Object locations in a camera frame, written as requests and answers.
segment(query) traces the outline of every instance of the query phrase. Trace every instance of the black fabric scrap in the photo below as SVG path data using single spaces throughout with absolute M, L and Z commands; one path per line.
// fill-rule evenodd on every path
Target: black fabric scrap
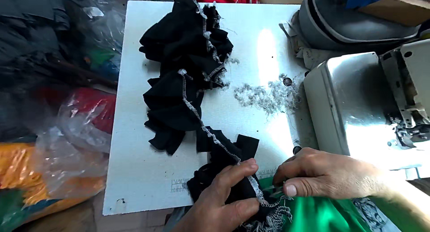
M 246 161 L 250 158 L 254 158 L 255 153 L 257 152 L 258 147 L 258 139 L 239 135 L 237 137 L 237 141 L 232 143 L 228 138 L 226 138 L 221 130 L 212 130 L 209 126 L 207 129 L 216 136 L 216 138 L 223 144 L 227 150 L 237 157 L 240 158 L 241 161 Z M 199 170 L 194 172 L 194 177 L 191 178 L 187 182 L 188 190 L 190 191 L 191 198 L 194 202 L 197 201 L 200 194 L 204 189 L 206 189 L 209 185 L 211 185 L 213 179 L 217 174 L 221 172 L 222 169 L 229 165 L 235 165 L 236 160 L 229 155 L 221 146 L 215 144 L 213 142 L 212 137 L 208 137 L 207 133 L 203 130 L 197 131 L 197 143 L 196 150 L 198 152 L 210 152 L 211 158 L 210 163 L 202 166 Z M 258 182 L 257 176 L 254 174 L 252 177 L 255 178 Z M 277 199 L 271 198 L 270 193 L 264 191 L 263 192 L 264 199 L 273 204 L 277 202 Z M 255 198 L 255 191 L 250 184 L 248 178 L 242 179 L 237 185 L 233 186 L 230 191 L 230 195 L 226 200 L 226 204 L 230 204 L 232 202 Z M 266 221 L 266 217 L 269 213 L 274 210 L 275 207 L 264 207 L 260 205 L 260 209 L 257 214 L 249 219 L 248 222 L 251 221 Z M 238 228 L 238 231 L 244 231 L 245 229 L 242 227 Z
M 210 40 L 215 47 L 208 50 L 203 35 L 204 19 L 197 10 L 192 0 L 175 0 L 172 11 L 140 39 L 139 51 L 147 59 L 161 63 L 159 78 L 149 79 L 151 88 L 143 94 L 150 109 L 145 125 L 156 133 L 149 142 L 170 155 L 179 147 L 184 131 L 200 130 L 202 126 L 183 101 L 184 80 L 178 70 L 186 70 L 187 101 L 202 117 L 200 105 L 204 93 L 201 90 L 223 86 L 218 75 L 225 70 L 222 62 L 233 49 L 228 33 L 219 29 L 220 17 L 215 7 L 205 6 L 206 30 L 211 32 Z M 214 52 L 219 61 L 214 59 Z
M 195 171 L 194 177 L 187 182 L 195 202 L 222 169 L 253 158 L 259 142 L 255 138 L 239 135 L 237 141 L 232 143 L 221 130 L 201 127 L 203 93 L 200 91 L 223 86 L 219 75 L 224 71 L 224 61 L 233 49 L 227 32 L 219 29 L 220 17 L 215 7 L 205 6 L 202 11 L 207 16 L 206 21 L 192 0 L 175 0 L 172 12 L 145 32 L 140 39 L 142 47 L 139 48 L 147 59 L 161 63 L 160 76 L 148 80 L 151 88 L 143 94 L 150 109 L 145 125 L 156 133 L 149 142 L 172 155 L 185 131 L 195 130 L 196 151 L 210 152 L 210 163 Z M 252 177 L 258 183 L 256 175 Z M 226 203 L 256 198 L 255 190 L 249 178 L 244 178 L 231 188 Z M 273 204 L 276 199 L 270 198 L 269 194 L 263 193 L 263 196 L 272 206 L 260 205 L 259 212 L 245 222 L 246 229 L 250 231 L 279 229 L 282 226 L 282 221 L 275 225 L 269 221 L 268 224 L 267 216 L 278 208 L 287 208 Z M 277 213 L 277 218 L 285 213 L 287 211 Z M 241 226 L 238 230 L 244 231 L 245 227 Z

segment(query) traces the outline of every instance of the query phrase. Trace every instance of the fingernail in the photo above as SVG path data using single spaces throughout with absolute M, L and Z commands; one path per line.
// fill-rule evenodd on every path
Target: fingernail
M 294 185 L 288 184 L 288 185 L 285 186 L 285 193 L 289 197 L 294 197 L 294 196 L 297 195 L 297 189 L 295 188 Z
M 256 163 L 251 164 L 252 169 L 258 169 L 258 165 Z
M 254 158 L 250 158 L 245 161 L 246 163 L 257 163 L 257 161 Z

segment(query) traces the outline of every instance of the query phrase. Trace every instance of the green satin fabric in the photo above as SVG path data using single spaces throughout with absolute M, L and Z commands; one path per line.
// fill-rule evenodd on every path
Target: green satin fabric
M 272 185 L 272 178 L 260 179 L 264 189 Z M 295 197 L 286 201 L 292 222 L 286 219 L 284 232 L 372 232 L 351 200 L 323 197 Z

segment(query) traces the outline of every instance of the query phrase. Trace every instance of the orange fabric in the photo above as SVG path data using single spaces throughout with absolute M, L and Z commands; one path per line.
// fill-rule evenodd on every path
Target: orange fabric
M 33 213 L 31 215 L 31 217 L 28 220 L 26 220 L 24 223 L 28 223 L 30 221 L 45 217 L 46 215 L 49 215 L 51 213 L 57 213 L 57 212 L 63 211 L 69 207 L 73 207 L 77 204 L 80 204 L 89 198 L 90 197 L 87 197 L 87 198 L 69 198 L 69 199 L 60 200 L 60 201 L 55 202 L 55 203 L 51 204 L 50 206 L 44 208 L 40 212 Z
M 31 166 L 30 159 L 34 149 L 34 144 L 29 143 L 0 143 L 0 189 L 23 190 L 25 206 L 51 199 L 42 174 L 35 172 Z M 65 189 L 64 193 L 70 191 L 68 197 L 78 197 L 75 193 L 79 192 L 85 194 L 86 200 L 88 195 L 97 194 L 105 185 L 106 176 L 73 177 L 62 187 Z
M 49 199 L 42 174 L 30 167 L 34 144 L 0 143 L 0 189 L 24 190 L 25 205 Z

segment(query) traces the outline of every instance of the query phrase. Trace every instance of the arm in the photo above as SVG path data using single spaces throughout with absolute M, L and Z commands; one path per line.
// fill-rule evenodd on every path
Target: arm
M 372 201 L 400 230 L 430 231 L 430 197 L 367 162 L 304 148 L 279 166 L 273 184 L 282 183 L 288 196 L 373 196 Z

